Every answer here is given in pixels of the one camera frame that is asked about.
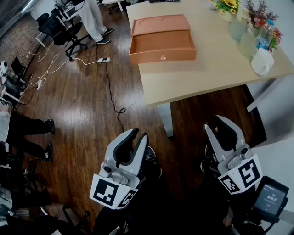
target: orange box lid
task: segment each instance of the orange box lid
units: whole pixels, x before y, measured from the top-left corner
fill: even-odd
[[[190,30],[186,17],[167,15],[134,20],[131,35],[152,34],[157,32]]]

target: open drawer box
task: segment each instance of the open drawer box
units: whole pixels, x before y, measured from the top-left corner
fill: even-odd
[[[129,53],[132,63],[195,60],[190,29],[184,15],[135,20]]]

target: small display screen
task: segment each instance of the small display screen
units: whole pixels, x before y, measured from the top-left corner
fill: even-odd
[[[285,195],[286,194],[284,192],[271,185],[265,184],[254,207],[272,215],[276,215],[285,198]]]

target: black shoe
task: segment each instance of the black shoe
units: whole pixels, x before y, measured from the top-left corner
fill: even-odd
[[[47,122],[49,122],[49,125],[50,125],[50,130],[49,131],[52,134],[54,134],[55,133],[55,125],[54,125],[53,119],[49,118],[49,119],[47,119]]]
[[[47,144],[46,154],[48,154],[48,157],[45,159],[45,161],[53,162],[53,146],[51,142],[48,142]]]
[[[102,45],[102,44],[107,44],[110,42],[110,39],[102,39],[101,41],[99,42],[96,42],[98,45]]]
[[[162,175],[162,169],[157,162],[155,152],[150,146],[147,148],[140,173],[146,177],[146,180],[159,180]]]
[[[111,33],[113,30],[114,30],[114,28],[108,28],[108,29],[105,31],[105,33],[102,33],[102,34],[101,34],[101,36],[104,36],[104,35],[106,35],[106,34],[108,34],[108,33]]]

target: water bottle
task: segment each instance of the water bottle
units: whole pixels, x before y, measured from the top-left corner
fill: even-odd
[[[259,34],[256,38],[256,50],[263,48],[268,49],[274,35],[274,23],[271,20],[267,20],[264,26],[261,27]]]

